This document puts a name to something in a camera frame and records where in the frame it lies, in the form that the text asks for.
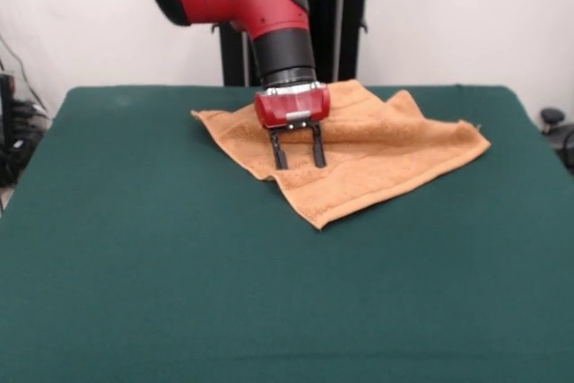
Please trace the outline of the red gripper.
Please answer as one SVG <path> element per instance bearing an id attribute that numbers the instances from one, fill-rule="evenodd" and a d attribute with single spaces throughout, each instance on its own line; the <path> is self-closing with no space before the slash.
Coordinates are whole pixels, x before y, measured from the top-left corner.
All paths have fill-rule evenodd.
<path id="1" fill-rule="evenodd" d="M 254 107 L 260 124 L 268 129 L 275 167 L 287 170 L 288 163 L 281 147 L 278 127 L 298 122 L 320 121 L 330 113 L 329 88 L 324 83 L 300 83 L 287 87 L 270 87 L 255 94 Z M 319 122 L 311 122 L 313 158 L 317 168 L 326 166 L 322 130 Z"/>

